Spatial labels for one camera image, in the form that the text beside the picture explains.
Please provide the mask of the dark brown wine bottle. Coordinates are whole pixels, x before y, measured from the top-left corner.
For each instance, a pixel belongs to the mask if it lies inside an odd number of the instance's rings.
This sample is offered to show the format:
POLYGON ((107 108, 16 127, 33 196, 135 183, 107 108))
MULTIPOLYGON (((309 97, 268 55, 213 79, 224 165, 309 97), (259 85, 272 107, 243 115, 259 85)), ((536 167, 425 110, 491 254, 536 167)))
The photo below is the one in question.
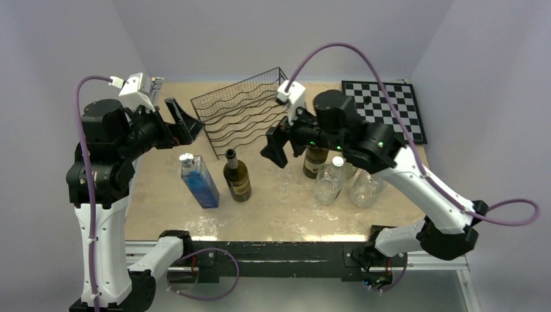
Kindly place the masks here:
POLYGON ((302 167, 304 175, 310 179, 315 179, 320 169, 325 165, 328 153, 327 149, 307 147, 302 167))

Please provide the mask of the blue square glass bottle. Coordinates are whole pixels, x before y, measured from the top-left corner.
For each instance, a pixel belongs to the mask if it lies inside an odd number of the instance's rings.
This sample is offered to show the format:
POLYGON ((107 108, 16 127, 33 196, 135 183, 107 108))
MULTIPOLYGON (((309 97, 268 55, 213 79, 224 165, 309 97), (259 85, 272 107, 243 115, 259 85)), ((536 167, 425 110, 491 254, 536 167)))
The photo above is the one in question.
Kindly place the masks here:
POLYGON ((220 193, 201 155, 184 153, 179 156, 181 179, 199 205, 204 208, 219 207, 220 193))

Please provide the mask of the green wine bottle gold label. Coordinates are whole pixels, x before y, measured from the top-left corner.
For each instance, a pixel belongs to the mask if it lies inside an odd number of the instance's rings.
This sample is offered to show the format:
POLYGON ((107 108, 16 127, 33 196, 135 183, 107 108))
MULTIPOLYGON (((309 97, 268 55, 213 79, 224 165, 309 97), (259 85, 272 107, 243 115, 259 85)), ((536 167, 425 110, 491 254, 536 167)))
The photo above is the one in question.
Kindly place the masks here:
POLYGON ((248 168, 245 163, 237 158, 234 149, 227 149, 225 152, 227 163, 223 168, 223 175, 230 195, 236 202, 245 202, 252 194, 248 168))

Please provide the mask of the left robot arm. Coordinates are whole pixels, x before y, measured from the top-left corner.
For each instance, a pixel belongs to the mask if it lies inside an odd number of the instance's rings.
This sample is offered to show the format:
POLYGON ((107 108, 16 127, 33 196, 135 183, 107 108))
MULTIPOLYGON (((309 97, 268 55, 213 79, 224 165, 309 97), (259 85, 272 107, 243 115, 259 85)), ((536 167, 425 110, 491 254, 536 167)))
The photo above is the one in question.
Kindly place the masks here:
POLYGON ((72 311, 146 311, 170 265, 185 266, 193 260, 190 233, 166 230, 138 262, 126 262, 125 211, 134 161, 153 148, 189 145, 203 129, 174 98, 165 103, 173 122, 165 122, 158 110, 131 110, 116 99, 85 107, 79 122, 84 142, 78 144, 74 165, 66 174, 81 227, 85 267, 83 293, 72 311))

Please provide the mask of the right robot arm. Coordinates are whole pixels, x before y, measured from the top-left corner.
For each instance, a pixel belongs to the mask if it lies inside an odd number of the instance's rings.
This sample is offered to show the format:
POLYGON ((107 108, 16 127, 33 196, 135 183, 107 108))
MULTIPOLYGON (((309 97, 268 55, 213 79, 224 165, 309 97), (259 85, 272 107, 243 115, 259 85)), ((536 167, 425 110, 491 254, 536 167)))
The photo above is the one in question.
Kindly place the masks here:
POLYGON ((268 130, 263 157, 284 168, 285 144, 292 146, 295 157, 308 147, 336 151, 332 163, 336 177, 342 177, 342 166, 350 163, 394 186, 424 212, 424 218, 410 226, 373 230, 365 246, 370 263, 379 265, 389 257, 419 250, 453 260, 474 248, 478 232, 473 215, 487 212, 487 205, 454 194, 417 159, 416 149, 405 144, 403 135, 384 123, 363 120, 353 99, 339 90, 318 94, 314 113, 305 107, 302 88, 281 88, 275 98, 289 112, 268 130))

